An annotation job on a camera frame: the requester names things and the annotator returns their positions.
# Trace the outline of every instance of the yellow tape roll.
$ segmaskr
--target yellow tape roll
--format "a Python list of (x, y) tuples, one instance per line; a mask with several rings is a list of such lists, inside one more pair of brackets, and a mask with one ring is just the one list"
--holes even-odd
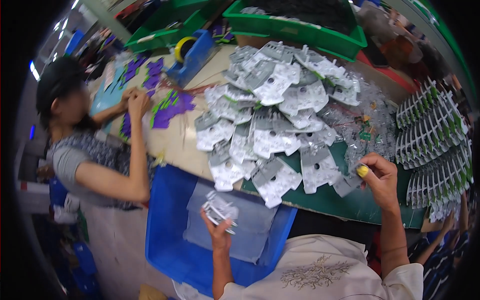
[(183, 57), (181, 55), (181, 48), (183, 46), (183, 44), (185, 44), (186, 42), (188, 41), (196, 41), (197, 38), (196, 37), (193, 37), (193, 36), (186, 36), (184, 37), (183, 39), (181, 39), (175, 46), (175, 51), (174, 51), (174, 55), (175, 55), (175, 59), (180, 62), (180, 63), (183, 63)]

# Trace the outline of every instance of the green cutting mat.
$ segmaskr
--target green cutting mat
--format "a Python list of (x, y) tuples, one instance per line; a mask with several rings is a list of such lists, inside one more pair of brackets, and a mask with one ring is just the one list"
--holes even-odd
[[(343, 142), (335, 143), (330, 147), (330, 152), (338, 169), (344, 174), (348, 170), (344, 160), (346, 150), (347, 144)], [(277, 156), (289, 164), (295, 171), (300, 172), (300, 153), (298, 151), (291, 156), (286, 156), (284, 153)], [(405, 224), (405, 228), (420, 229), (426, 208), (411, 209), (411, 207), (406, 206), (407, 186), (412, 172), (411, 170), (404, 170), (402, 166), (397, 165), (397, 168), (397, 195), (400, 202), (402, 221)], [(257, 192), (251, 180), (243, 181), (242, 190), (245, 192)], [(317, 193), (307, 195), (303, 191), (303, 183), (301, 183), (295, 191), (288, 191), (282, 199), (283, 204), (326, 215), (373, 224), (380, 224), (382, 221), (380, 208), (373, 201), (372, 192), (368, 188), (364, 191), (356, 189), (345, 198), (341, 198), (333, 187), (328, 184), (319, 187)]]

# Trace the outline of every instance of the green crate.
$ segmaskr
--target green crate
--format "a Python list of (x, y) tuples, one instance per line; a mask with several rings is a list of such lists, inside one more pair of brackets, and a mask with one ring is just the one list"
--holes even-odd
[[(202, 28), (225, 0), (170, 0), (138, 28), (125, 46), (134, 53), (175, 46), (186, 36)], [(169, 24), (181, 21), (183, 27), (166, 30)]]
[(348, 0), (342, 0), (348, 7), (348, 24), (353, 28), (349, 36), (328, 28), (303, 25), (295, 21), (275, 19), (269, 15), (244, 14), (247, 0), (238, 0), (223, 13), (228, 19), (234, 35), (270, 37), (283, 41), (307, 44), (309, 47), (336, 55), (348, 61), (355, 61), (358, 52), (367, 46), (365, 34), (357, 25)]

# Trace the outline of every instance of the workbench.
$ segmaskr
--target workbench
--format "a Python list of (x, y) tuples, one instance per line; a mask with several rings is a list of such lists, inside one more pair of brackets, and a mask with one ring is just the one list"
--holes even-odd
[[(203, 86), (206, 84), (218, 83), (224, 84), (227, 81), (220, 74), (229, 66), (228, 56), (235, 49), (233, 45), (224, 45), (218, 53), (200, 70), (200, 72), (185, 87), (190, 89)], [(155, 61), (163, 57), (164, 65), (170, 67), (175, 62), (173, 55), (153, 55), (140, 68), (138, 75), (133, 77), (127, 84), (127, 88), (138, 86), (141, 88), (146, 76), (146, 65), (150, 61)], [(371, 68), (364, 63), (357, 61), (356, 70)], [(168, 90), (156, 93), (152, 96), (152, 101), (156, 104), (162, 100), (163, 95)], [(212, 175), (208, 167), (207, 153), (196, 149), (196, 131), (193, 121), (199, 117), (204, 111), (208, 110), (203, 96), (197, 96), (193, 100), (196, 105), (193, 111), (187, 111), (183, 115), (177, 115), (170, 120), (167, 129), (152, 129), (147, 138), (147, 151), (154, 157), (163, 155), (163, 160), (185, 170), (193, 175), (211, 180)], [(109, 133), (115, 136), (119, 135), (122, 117), (118, 117), (112, 121)], [(339, 170), (346, 173), (347, 166), (344, 161), (347, 145), (343, 142), (335, 143), (330, 147), (330, 151), (335, 159)], [(278, 156), (288, 163), (297, 172), (300, 172), (300, 154), (295, 152), (291, 156), (284, 153)], [(425, 208), (411, 209), (405, 204), (407, 194), (407, 185), (410, 178), (411, 170), (403, 170), (398, 166), (398, 185), (397, 194), (400, 202), (400, 210), (402, 221), (405, 228), (421, 228)], [(256, 190), (249, 180), (241, 180), (234, 185), (235, 190), (256, 193)], [(342, 219), (356, 220), (374, 224), (381, 223), (380, 208), (374, 203), (372, 192), (367, 188), (365, 190), (356, 189), (345, 198), (340, 198), (333, 187), (323, 185), (317, 189), (315, 194), (305, 194), (303, 191), (303, 183), (295, 190), (290, 190), (283, 197), (283, 204), (306, 209), (317, 213), (331, 216), (337, 216)]]

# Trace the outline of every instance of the white shirt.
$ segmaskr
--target white shirt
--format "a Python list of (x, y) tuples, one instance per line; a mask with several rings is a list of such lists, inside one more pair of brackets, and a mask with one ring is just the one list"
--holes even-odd
[(423, 266), (395, 268), (382, 280), (365, 245), (312, 234), (287, 240), (275, 270), (249, 287), (228, 283), (220, 300), (421, 300)]

